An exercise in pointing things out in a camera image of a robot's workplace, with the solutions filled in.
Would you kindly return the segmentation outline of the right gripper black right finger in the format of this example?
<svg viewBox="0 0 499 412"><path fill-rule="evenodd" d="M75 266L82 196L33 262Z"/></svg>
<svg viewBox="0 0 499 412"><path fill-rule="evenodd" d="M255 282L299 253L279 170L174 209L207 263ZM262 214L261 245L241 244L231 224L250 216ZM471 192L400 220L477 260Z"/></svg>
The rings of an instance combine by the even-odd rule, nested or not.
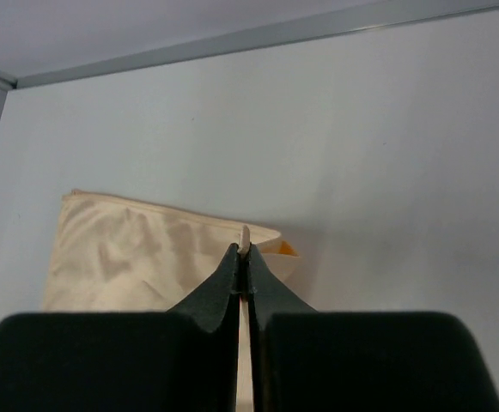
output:
<svg viewBox="0 0 499 412"><path fill-rule="evenodd" d="M445 312L319 312L246 257L257 411L499 411L467 327Z"/></svg>

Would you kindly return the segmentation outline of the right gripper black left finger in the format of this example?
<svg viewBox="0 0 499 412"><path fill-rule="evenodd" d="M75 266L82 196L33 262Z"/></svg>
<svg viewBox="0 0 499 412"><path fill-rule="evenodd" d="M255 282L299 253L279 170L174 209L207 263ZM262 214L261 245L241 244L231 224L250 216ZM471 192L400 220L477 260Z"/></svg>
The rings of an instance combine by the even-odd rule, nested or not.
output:
<svg viewBox="0 0 499 412"><path fill-rule="evenodd" d="M164 312L19 313L0 322L0 411L232 411L240 256Z"/></svg>

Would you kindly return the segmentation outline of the peach cloth napkin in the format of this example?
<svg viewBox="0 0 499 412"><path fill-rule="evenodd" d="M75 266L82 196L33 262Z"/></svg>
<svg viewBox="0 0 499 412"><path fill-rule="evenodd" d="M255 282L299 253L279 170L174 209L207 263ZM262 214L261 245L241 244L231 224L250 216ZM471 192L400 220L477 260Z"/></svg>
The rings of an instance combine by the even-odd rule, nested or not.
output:
<svg viewBox="0 0 499 412"><path fill-rule="evenodd" d="M107 194L63 196L46 312L165 311L214 272L244 223Z"/></svg>

